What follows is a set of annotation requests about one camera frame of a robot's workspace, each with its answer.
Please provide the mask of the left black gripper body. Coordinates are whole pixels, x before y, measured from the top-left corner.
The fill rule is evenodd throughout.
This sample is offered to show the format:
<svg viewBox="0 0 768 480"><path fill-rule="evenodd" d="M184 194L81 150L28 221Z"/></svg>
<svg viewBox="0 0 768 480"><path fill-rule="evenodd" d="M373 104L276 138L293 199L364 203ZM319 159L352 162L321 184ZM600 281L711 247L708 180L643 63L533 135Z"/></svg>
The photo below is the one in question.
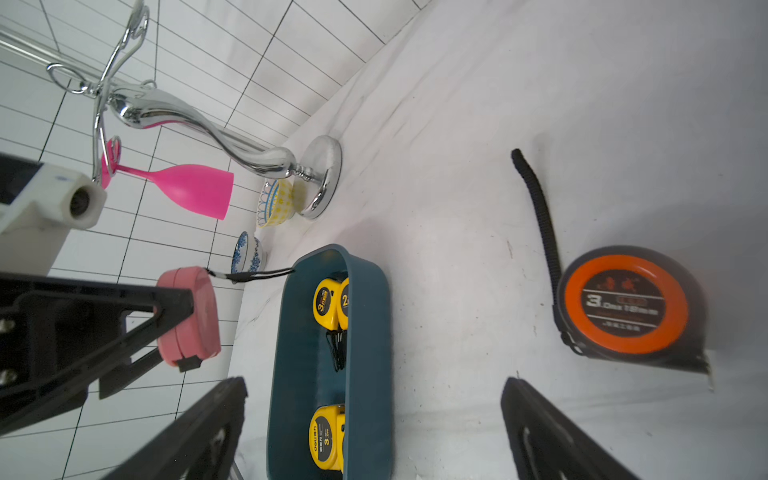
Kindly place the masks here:
<svg viewBox="0 0 768 480"><path fill-rule="evenodd" d="M1 156L1 433L33 423L23 410L56 370L53 340L37 306L16 304L48 275L73 229L90 227L90 178L68 168Z"/></svg>

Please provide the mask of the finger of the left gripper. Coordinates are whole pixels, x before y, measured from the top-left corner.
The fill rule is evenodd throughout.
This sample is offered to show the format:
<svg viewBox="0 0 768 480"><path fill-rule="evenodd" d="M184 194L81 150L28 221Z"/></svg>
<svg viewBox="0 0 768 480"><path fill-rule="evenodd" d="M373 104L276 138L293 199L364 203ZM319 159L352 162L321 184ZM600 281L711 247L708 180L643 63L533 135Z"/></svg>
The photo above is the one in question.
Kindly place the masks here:
<svg viewBox="0 0 768 480"><path fill-rule="evenodd" d="M35 390L76 395L193 312L187 289L99 282L35 285Z"/></svg>
<svg viewBox="0 0 768 480"><path fill-rule="evenodd" d="M99 398L107 399L133 384L162 362L158 348L153 348L137 360L128 358L98 380Z"/></svg>

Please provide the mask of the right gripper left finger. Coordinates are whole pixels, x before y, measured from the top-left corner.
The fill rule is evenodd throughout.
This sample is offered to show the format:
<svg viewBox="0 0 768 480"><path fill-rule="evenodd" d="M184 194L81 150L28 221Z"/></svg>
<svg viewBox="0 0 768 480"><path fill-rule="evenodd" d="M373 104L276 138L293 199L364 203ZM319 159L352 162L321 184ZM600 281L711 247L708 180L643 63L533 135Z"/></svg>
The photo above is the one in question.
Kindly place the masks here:
<svg viewBox="0 0 768 480"><path fill-rule="evenodd" d="M108 479L227 479L244 423L243 378L227 378L148 444L109 472Z"/></svg>

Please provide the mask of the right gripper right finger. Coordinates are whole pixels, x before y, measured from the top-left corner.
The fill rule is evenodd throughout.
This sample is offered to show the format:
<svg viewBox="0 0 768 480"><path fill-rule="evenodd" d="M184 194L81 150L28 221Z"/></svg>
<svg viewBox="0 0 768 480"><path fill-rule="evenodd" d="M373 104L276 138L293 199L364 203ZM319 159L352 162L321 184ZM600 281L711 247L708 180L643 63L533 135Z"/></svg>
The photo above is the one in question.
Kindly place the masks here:
<svg viewBox="0 0 768 480"><path fill-rule="evenodd" d="M637 479L527 381L507 379L501 409L520 479Z"/></svg>

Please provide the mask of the pink tape measure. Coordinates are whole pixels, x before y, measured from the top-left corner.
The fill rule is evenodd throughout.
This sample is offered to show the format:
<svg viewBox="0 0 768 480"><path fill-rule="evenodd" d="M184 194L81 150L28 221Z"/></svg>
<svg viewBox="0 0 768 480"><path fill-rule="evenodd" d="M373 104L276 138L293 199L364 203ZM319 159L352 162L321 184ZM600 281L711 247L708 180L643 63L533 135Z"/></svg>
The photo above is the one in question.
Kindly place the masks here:
<svg viewBox="0 0 768 480"><path fill-rule="evenodd" d="M189 317L157 340L160 355L182 373L198 369L204 360L221 352L218 308L209 272L203 267L178 268L163 273L157 286L189 290L194 306Z"/></svg>

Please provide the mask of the orange black tape measure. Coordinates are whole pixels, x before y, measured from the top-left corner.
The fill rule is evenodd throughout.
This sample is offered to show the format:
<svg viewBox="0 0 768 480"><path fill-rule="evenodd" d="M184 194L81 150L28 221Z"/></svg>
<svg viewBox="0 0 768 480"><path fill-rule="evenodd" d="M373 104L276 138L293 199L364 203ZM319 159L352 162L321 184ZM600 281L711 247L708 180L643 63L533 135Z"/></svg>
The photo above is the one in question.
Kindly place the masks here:
<svg viewBox="0 0 768 480"><path fill-rule="evenodd" d="M693 275L657 251L601 247L563 267L541 183L519 149L511 161L529 192L561 341L591 359L710 375L707 305Z"/></svg>

